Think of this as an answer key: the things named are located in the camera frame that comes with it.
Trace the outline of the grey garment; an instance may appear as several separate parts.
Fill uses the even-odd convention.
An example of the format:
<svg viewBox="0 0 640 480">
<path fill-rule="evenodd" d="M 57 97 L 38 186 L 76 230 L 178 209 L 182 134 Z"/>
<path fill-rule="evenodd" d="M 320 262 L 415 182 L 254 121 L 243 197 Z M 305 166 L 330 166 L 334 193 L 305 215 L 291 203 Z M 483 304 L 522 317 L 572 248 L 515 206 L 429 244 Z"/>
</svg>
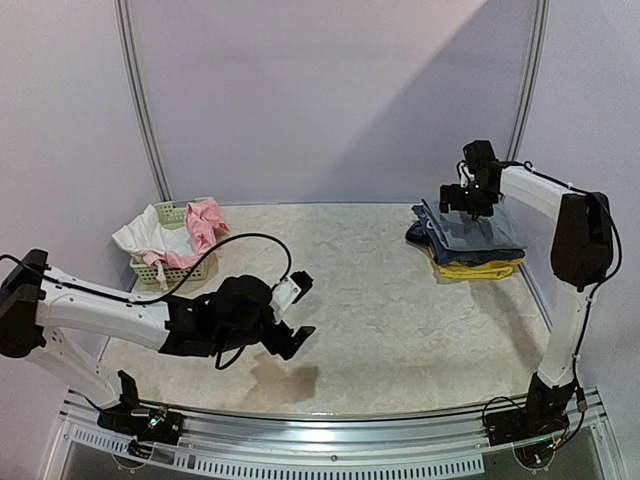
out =
<svg viewBox="0 0 640 480">
<path fill-rule="evenodd" d="M 493 251 L 527 248 L 526 236 L 502 205 L 490 217 L 473 219 L 461 211 L 441 213 L 437 201 L 414 206 L 416 215 L 426 220 L 440 243 L 452 251 Z"/>
</svg>

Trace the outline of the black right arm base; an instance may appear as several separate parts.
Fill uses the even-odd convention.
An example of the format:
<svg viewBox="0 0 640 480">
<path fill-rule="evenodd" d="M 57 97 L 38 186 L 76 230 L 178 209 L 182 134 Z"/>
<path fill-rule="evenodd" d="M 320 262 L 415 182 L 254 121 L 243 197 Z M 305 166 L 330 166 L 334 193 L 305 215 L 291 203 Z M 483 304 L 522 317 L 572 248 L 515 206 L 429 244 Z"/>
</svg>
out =
<svg viewBox="0 0 640 480">
<path fill-rule="evenodd" d="M 560 432 L 561 436 L 547 446 L 549 450 L 557 450 L 575 435 L 566 413 L 573 396 L 576 396 L 581 413 L 577 427 L 580 429 L 587 404 L 579 381 L 574 379 L 564 386 L 549 387 L 537 374 L 533 374 L 523 406 L 509 397 L 500 396 L 489 400 L 483 407 L 481 421 L 490 445 L 515 443 Z"/>
</svg>

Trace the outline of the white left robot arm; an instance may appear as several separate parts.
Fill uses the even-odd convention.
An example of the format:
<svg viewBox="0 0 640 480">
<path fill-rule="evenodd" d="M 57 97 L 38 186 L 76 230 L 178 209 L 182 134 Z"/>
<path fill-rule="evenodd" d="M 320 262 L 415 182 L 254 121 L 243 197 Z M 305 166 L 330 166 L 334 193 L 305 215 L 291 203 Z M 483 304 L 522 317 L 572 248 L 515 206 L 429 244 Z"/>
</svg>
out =
<svg viewBox="0 0 640 480">
<path fill-rule="evenodd" d="M 111 419 L 128 434 L 141 433 L 149 423 L 134 380 L 102 364 L 67 332 L 112 337 L 176 357 L 219 358 L 260 344 L 289 360 L 315 331 L 292 329 L 282 319 L 313 285 L 305 271 L 275 286 L 241 275 L 195 299 L 145 298 L 67 275 L 49 265 L 44 250 L 6 258 L 15 266 L 1 283 L 2 356 L 38 365 L 97 408 L 110 408 Z"/>
</svg>

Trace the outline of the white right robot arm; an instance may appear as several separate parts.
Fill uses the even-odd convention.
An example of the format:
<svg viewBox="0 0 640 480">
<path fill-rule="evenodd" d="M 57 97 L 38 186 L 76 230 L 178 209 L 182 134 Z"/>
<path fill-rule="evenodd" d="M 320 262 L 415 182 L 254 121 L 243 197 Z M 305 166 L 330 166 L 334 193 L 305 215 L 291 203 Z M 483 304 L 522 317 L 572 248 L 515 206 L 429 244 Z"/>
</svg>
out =
<svg viewBox="0 0 640 480">
<path fill-rule="evenodd" d="M 456 165 L 458 181 L 440 188 L 443 213 L 490 216 L 503 197 L 554 221 L 550 265 L 557 279 L 556 310 L 536 377 L 549 389 L 575 381 L 575 368 L 598 289 L 617 273 L 620 237 L 609 201 L 518 162 L 489 160 Z"/>
</svg>

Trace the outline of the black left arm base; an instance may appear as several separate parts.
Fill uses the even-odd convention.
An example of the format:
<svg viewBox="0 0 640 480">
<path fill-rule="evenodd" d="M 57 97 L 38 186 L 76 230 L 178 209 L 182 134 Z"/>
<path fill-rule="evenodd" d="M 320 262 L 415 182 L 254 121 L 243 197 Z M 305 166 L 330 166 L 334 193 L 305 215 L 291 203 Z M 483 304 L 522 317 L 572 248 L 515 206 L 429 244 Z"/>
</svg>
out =
<svg viewBox="0 0 640 480">
<path fill-rule="evenodd" d="M 104 429 L 133 437 L 137 442 L 176 446 L 186 417 L 166 405 L 145 407 L 140 403 L 135 380 L 123 370 L 117 372 L 121 393 L 111 407 L 98 407 L 97 424 Z"/>
</svg>

